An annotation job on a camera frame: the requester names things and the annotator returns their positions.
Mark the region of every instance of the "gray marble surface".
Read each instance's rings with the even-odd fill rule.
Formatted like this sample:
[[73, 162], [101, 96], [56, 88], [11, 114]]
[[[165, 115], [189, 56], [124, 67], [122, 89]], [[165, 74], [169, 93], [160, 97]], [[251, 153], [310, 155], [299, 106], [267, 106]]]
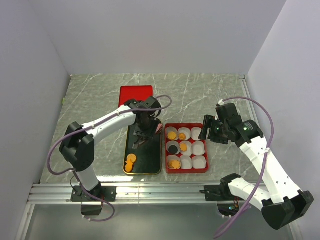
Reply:
[[[53, 143], [65, 134], [67, 126], [96, 120], [118, 108], [121, 86], [152, 85], [153, 95], [167, 94], [172, 105], [159, 117], [162, 123], [202, 123], [206, 114], [215, 115], [220, 99], [243, 96], [241, 80], [233, 74], [90, 74], [73, 75], [53, 137]], [[165, 98], [160, 99], [164, 106]], [[233, 101], [243, 120], [250, 119], [244, 100]], [[199, 174], [167, 174], [165, 149], [162, 150], [162, 171], [158, 175], [127, 176], [123, 172], [123, 157], [127, 128], [104, 139], [95, 148], [93, 168], [101, 182], [218, 182], [237, 173], [247, 181], [256, 181], [258, 173], [235, 144], [222, 145], [207, 141], [209, 170]], [[56, 149], [52, 168], [59, 172], [70, 165]], [[41, 183], [65, 183], [72, 173], [53, 176], [45, 168]]]

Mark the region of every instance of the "round white container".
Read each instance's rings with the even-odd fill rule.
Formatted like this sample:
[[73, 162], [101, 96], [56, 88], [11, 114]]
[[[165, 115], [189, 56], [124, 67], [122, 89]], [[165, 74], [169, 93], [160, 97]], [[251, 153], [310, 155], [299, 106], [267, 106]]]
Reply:
[[169, 167], [169, 165], [168, 165], [169, 161], [172, 161], [172, 160], [178, 160], [180, 162], [180, 168], [181, 168], [182, 164], [181, 164], [180, 158], [175, 156], [175, 155], [169, 155], [169, 156], [166, 157], [166, 163], [167, 163], [167, 167], [169, 169], [174, 169], [172, 167]]
[[206, 150], [204, 143], [202, 141], [195, 141], [192, 144], [192, 153], [196, 156], [205, 154]]
[[191, 129], [191, 138], [195, 141], [199, 141], [199, 135], [201, 133], [201, 128], [200, 127], [193, 127]]
[[174, 133], [176, 134], [176, 138], [175, 138], [173, 141], [177, 141], [177, 140], [178, 140], [178, 130], [177, 130], [176, 128], [174, 128], [173, 126], [167, 127], [167, 128], [165, 129], [165, 137], [166, 137], [167, 139], [169, 139], [169, 138], [168, 138], [168, 133], [170, 133], [170, 132], [174, 132]]
[[181, 156], [181, 169], [192, 169], [192, 160], [189, 156]]
[[204, 156], [194, 156], [192, 158], [192, 167], [195, 169], [205, 169], [207, 165], [206, 158]]
[[[177, 152], [176, 153], [171, 153], [169, 152], [169, 148], [171, 146], [176, 146], [177, 148]], [[174, 154], [174, 155], [178, 155], [180, 153], [180, 146], [179, 146], [179, 143], [177, 141], [169, 141], [167, 144], [166, 144], [166, 150], [170, 153], [170, 154]]]
[[185, 140], [183, 141], [187, 141], [191, 138], [191, 130], [189, 128], [186, 127], [181, 127], [178, 129], [178, 137], [179, 134], [184, 134], [185, 135]]
[[182, 142], [180, 142], [180, 144], [186, 144], [186, 147], [187, 147], [186, 151], [182, 151], [180, 149], [181, 154], [184, 156], [191, 156], [192, 155], [192, 143], [189, 141], [182, 141]]

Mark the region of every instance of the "red tray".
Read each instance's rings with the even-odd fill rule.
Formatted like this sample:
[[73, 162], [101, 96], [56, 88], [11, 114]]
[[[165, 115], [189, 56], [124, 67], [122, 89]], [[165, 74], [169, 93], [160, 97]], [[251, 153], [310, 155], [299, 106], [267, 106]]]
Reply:
[[151, 85], [122, 86], [120, 88], [119, 107], [130, 99], [145, 101], [154, 93]]
[[[177, 130], [179, 130], [180, 128], [188, 128], [188, 129], [192, 129], [192, 128], [203, 128], [203, 125], [202, 123], [167, 123], [165, 126], [164, 126], [164, 132], [166, 132], [166, 128], [168, 127], [174, 127], [176, 128]], [[190, 143], [194, 143], [195, 140], [193, 140], [192, 138], [190, 138], [188, 140]], [[205, 150], [205, 153], [204, 153], [204, 157], [205, 157], [205, 160], [206, 160], [206, 165], [205, 165], [205, 168], [201, 168], [201, 169], [195, 169], [195, 168], [191, 168], [191, 169], [170, 169], [168, 168], [168, 163], [167, 163], [167, 157], [172, 155], [171, 153], [169, 153], [167, 151], [167, 143], [170, 142], [170, 140], [167, 138], [167, 136], [165, 136], [165, 141], [164, 141], [164, 148], [165, 148], [165, 170], [168, 174], [204, 174], [206, 171], [208, 171], [209, 169], [209, 163], [208, 163], [208, 154], [207, 154], [207, 145], [206, 145], [206, 141], [204, 140], [201, 140], [201, 142], [203, 142], [204, 144], [204, 150]], [[177, 157], [181, 157], [182, 154], [179, 153], [176, 155]]]

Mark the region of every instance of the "black round object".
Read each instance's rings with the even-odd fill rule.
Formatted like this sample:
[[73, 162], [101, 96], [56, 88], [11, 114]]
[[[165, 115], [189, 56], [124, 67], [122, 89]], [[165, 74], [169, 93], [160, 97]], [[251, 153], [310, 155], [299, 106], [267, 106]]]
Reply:
[[168, 148], [168, 152], [171, 153], [171, 154], [177, 154], [177, 153], [178, 153], [178, 148], [177, 148], [177, 146], [171, 145], [171, 146]]

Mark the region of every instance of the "white wall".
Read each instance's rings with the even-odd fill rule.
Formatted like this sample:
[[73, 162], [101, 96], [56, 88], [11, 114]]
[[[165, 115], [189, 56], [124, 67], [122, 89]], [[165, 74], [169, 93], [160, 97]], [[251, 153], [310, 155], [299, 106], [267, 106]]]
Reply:
[[25, 0], [0, 4], [1, 239], [14, 239], [69, 83], [57, 51]]
[[[315, 201], [299, 220], [305, 240], [319, 239], [320, 1], [288, 0], [255, 59], [248, 86], [275, 124], [272, 149]], [[268, 129], [259, 112], [260, 124]]]
[[286, 0], [29, 0], [71, 74], [247, 74]]

